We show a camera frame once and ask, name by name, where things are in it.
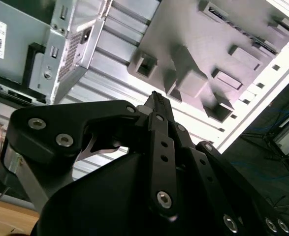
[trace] gray metal surface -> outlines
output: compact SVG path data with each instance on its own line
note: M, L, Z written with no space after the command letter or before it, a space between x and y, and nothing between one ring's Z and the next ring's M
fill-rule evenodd
M50 176L37 166L28 163L10 145L6 149L4 164L16 175L38 213L54 193L73 182L71 171L58 178Z
M149 78L141 75L136 66L138 54L135 54L128 67L133 76L201 111L204 107L214 109L217 106L218 101L214 94L226 98L233 105L273 59L253 47L254 42L248 35L259 36L261 42L265 42L276 52L280 52L289 41L289 36L279 37L269 30L268 22L272 23L275 19L286 16L267 1L239 0L231 3L212 0L209 3L210 6L219 7L218 11L248 33L247 36L218 17L217 21L214 21L215 17L211 18L214 14L209 11L202 12L201 6L204 3L207 2L162 1L138 47L140 52L158 60L157 68ZM186 55L180 56L181 60L178 59L179 56L174 57L179 47L188 48ZM189 66L182 65L181 62L186 61L190 54L195 66L192 66L192 62ZM201 70L208 80L201 80L200 73L192 69L195 67ZM243 86L234 89L213 79L215 70L222 70Z
M20 11L42 21L50 24L51 17L55 8L56 0L0 0Z
M87 71L111 2L56 2L41 68L39 73L33 72L36 74L32 75L30 83L32 90L46 95L47 104L54 104L56 97L64 95L81 78L82 70Z
M4 59L0 76L22 82L28 46L45 45L49 25L0 1L0 21L7 24Z

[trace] rectangular hole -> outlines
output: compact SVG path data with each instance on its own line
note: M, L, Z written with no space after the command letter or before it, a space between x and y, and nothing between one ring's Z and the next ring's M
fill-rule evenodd
M155 65L155 61L149 57L144 57L139 69L138 73L144 75L145 77L149 77L150 72L152 71Z
M62 5L60 19L65 20L67 15L68 8Z
M7 93L8 93L9 95L13 96L13 97L19 98L19 99L21 99L21 100L23 100L23 101L26 101L26 102L29 102L29 103L32 103L32 100L31 100L30 98L25 97L25 96L23 96L23 95L20 95L19 93L16 93L16 92L14 92L14 91L12 91L12 90L9 90Z
M264 85L263 85L262 83L258 83L258 84L256 84L256 86L257 86L258 88L263 88L263 87L264 87Z
M272 69L278 71L278 70L280 69L280 66L278 66L278 65L273 65Z
M58 48L56 48L56 47L54 47L54 46L51 46L50 56L51 56L52 58L57 58L57 56L58 56L58 51L59 51Z
M247 99L244 99L242 102L245 103L245 104L247 104L247 105L250 104L250 101L247 100Z

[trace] metal panel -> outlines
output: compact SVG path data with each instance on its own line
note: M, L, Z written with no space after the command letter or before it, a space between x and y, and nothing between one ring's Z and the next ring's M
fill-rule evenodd
M7 25L4 59L0 60L0 76L21 83L28 46L45 45L49 25L0 1L0 21Z

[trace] black metal bracket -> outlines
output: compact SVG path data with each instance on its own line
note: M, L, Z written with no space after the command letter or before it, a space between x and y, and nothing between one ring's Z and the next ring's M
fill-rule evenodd
M107 101L12 114L0 175L38 206L32 235L288 235L210 143L194 145L169 100L153 92L145 105L145 113ZM121 146L128 154L68 181L78 157Z

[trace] gray plastic component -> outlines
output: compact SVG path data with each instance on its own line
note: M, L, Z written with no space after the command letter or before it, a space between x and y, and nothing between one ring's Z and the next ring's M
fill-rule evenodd
M176 68L176 88L190 97L197 97L208 84L207 76L184 46L179 47L172 59Z
M138 74L139 77L144 79L150 79L158 65L156 58L153 58L145 53L138 52L134 60L136 62L133 69L134 73Z
M201 11L204 15L206 15L207 17L209 17L210 19L212 19L212 20L214 20L214 21L216 21L218 23L224 23L224 21L220 17L212 14L209 11L211 8L215 9L218 12L220 12L220 14L222 14L223 16L228 17L228 14L225 11L219 9L213 3L209 2L209 1L201 1L200 2L199 11Z
M269 27L274 30L280 37L289 37L289 19L288 18L276 18L274 22L269 24Z
M241 82L218 69L213 72L212 76L215 80L220 80L235 90L240 90L240 88L243 86Z
M213 118L219 122L224 122L224 120L229 117L234 111L231 103L226 99L217 94L214 94L217 99L217 104L214 108L204 107L204 110L208 117Z
M264 43L266 43L268 45L272 45L267 40L265 40ZM258 52L260 52L265 57L270 57L270 58L275 58L276 57L276 55L274 55L273 53L271 53L270 51L268 51L267 49L265 49L264 47L262 47L261 45L259 45L257 43L253 43L253 49L257 50Z
M229 54L252 70L261 68L262 63L240 47L233 46L229 51Z
M277 55L289 42L268 27L268 22L284 18L265 0L161 1L128 72L178 101L216 111L214 94L234 104L272 61L268 53ZM176 62L179 47L186 48L188 56ZM136 70L140 54L158 62L149 79ZM229 77L213 79L215 70Z

